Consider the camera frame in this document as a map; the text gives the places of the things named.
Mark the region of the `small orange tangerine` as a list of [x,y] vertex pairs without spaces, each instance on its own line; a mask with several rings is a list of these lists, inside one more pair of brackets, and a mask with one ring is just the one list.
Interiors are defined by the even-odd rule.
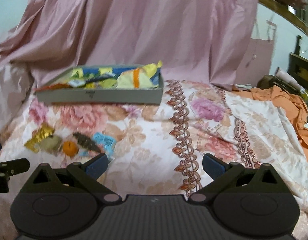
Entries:
[[62,151],[65,155],[74,157],[79,152],[79,148],[75,142],[65,141],[62,146]]

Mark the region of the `dark seaweed snack packet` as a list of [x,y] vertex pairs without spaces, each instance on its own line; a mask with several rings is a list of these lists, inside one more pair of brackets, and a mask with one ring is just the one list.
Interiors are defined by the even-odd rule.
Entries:
[[97,143],[93,141],[90,137],[86,136],[85,134],[82,134],[80,132],[74,132],[73,137],[77,140],[78,144],[83,148],[97,153],[102,152]]

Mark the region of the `light blue jelly packet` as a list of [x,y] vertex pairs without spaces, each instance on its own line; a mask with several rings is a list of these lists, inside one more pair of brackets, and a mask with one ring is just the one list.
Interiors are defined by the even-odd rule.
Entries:
[[[117,141],[110,137],[109,135],[104,135],[102,133],[94,133],[94,135],[92,137],[90,137],[93,141],[95,141],[97,143],[97,145],[99,146],[99,148],[101,149],[101,153],[106,154],[107,158],[108,158],[108,162],[110,163],[111,161],[114,160],[114,149],[115,149],[115,145],[117,143]],[[89,151],[85,148],[83,148],[82,146],[80,146],[78,155],[80,157],[95,157],[96,155],[98,155],[99,153],[94,152],[94,151]]]

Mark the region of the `green round pastry packet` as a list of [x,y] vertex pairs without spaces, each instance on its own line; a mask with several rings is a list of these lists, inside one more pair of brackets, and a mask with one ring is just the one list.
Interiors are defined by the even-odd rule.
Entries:
[[61,143],[61,137],[58,135],[50,135],[40,142],[40,148],[49,154],[57,155]]

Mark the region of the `gold foil snack packet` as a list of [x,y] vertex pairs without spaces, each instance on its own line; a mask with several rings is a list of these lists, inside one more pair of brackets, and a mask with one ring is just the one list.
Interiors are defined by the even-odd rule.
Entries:
[[29,139],[25,144],[25,148],[31,150],[34,153],[38,153],[40,150],[40,143],[54,134],[55,129],[49,124],[44,122],[39,129],[33,132],[31,139]]

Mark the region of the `red orange snack packet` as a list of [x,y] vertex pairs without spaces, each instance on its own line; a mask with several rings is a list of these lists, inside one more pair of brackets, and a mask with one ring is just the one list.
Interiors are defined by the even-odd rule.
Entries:
[[46,91],[46,90],[68,89],[68,88],[72,88],[72,86],[67,84],[67,83],[55,83],[55,84],[52,84],[52,85],[37,88],[37,89],[35,89],[35,92],[42,92],[42,91]]

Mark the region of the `blue white calcium stick packet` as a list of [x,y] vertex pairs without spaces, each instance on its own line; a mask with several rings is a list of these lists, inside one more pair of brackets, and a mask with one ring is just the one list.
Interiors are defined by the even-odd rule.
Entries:
[[79,79],[76,79],[76,80],[70,80],[68,81],[68,85],[72,88],[81,88],[81,87],[85,87],[89,84],[92,84],[92,83],[95,83],[97,82],[96,79],[91,79],[91,80],[79,80]]

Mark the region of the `yellow green snack packet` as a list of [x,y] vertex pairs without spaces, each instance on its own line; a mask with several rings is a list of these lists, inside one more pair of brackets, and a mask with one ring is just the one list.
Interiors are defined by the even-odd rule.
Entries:
[[117,80],[113,77],[97,77],[86,81],[86,89],[94,88],[115,88],[117,87]]

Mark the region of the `yellow orange bread packet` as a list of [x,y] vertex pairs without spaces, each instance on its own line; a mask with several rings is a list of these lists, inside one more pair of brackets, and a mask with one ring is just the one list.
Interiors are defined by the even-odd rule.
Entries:
[[117,88],[156,88],[159,68],[138,67],[122,72],[117,78]]

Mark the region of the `pale pink duvet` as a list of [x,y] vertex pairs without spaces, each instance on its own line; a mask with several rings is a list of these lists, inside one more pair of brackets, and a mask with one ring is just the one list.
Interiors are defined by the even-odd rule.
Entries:
[[0,134],[18,113],[33,85],[26,64],[0,66]]

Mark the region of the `floral bed sheet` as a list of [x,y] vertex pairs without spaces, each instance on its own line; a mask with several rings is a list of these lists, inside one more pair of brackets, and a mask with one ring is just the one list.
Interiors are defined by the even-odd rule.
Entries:
[[74,132],[114,138],[114,160],[99,181],[122,196],[193,194],[211,181],[202,168],[207,153],[247,168],[270,163],[300,205],[294,236],[308,239],[308,162],[285,110],[271,101],[171,80],[165,84],[159,106],[45,106],[31,97],[1,134],[0,162],[27,158],[32,168],[39,163],[63,168],[91,159],[25,148],[42,122],[66,141],[72,140]]

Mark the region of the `grey shallow cardboard box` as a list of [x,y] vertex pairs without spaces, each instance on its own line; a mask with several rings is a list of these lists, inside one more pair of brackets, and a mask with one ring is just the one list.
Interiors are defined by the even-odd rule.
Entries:
[[[73,69],[75,68],[105,68],[105,67],[129,67],[129,65],[112,65],[112,66],[77,66],[70,68],[52,79],[43,86],[55,83],[67,83]],[[159,74],[159,85],[156,88],[135,88],[135,89],[117,89],[117,88],[68,88],[58,90],[46,90],[35,92],[40,102],[44,103],[128,103],[128,104],[149,104],[158,105],[161,102],[164,81],[161,72]]]

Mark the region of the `yellow blue dinosaur snack bag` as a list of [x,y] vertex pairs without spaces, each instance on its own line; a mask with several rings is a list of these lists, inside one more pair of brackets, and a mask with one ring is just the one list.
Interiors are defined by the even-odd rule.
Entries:
[[138,67],[159,68],[158,70],[158,78],[159,78],[160,70],[162,67],[162,62],[159,61],[158,63],[150,63],[144,66],[136,66],[136,67],[129,66],[129,67],[122,67],[122,68],[119,68],[119,67],[105,67],[105,68],[97,68],[97,69],[75,68],[73,69],[72,74],[68,81],[76,80],[76,79],[90,80],[90,79],[94,79],[97,77],[113,77],[117,79],[122,72],[131,70],[134,68],[138,68]]

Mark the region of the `dark wooden headboard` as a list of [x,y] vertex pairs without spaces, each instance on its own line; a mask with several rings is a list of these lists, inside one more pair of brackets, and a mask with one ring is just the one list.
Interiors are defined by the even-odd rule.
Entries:
[[302,36],[298,35],[294,52],[289,54],[288,74],[308,90],[308,60],[300,55]]

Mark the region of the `pink satin curtain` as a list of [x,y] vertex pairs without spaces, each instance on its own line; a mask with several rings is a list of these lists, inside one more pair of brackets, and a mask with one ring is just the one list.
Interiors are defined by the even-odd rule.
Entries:
[[77,65],[162,61],[167,79],[231,89],[250,41],[258,0],[29,0],[0,43],[44,83]]

